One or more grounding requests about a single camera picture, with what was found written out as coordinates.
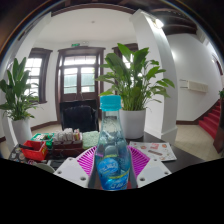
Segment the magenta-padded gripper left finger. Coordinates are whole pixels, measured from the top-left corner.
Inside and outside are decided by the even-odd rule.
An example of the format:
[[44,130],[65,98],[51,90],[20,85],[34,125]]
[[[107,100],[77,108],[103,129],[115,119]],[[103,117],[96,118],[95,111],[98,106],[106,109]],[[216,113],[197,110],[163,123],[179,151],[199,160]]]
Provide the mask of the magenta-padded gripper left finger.
[[95,151],[96,147],[91,147],[76,158],[68,157],[54,174],[80,187],[99,189],[100,180],[94,167]]

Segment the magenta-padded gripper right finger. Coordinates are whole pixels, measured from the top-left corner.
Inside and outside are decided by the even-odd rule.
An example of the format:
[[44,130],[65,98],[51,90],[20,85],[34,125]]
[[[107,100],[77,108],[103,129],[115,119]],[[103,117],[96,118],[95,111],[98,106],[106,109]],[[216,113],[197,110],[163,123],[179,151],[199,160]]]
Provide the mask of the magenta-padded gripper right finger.
[[140,188],[171,174],[169,169],[157,159],[149,158],[144,153],[129,146],[131,170],[129,187]]

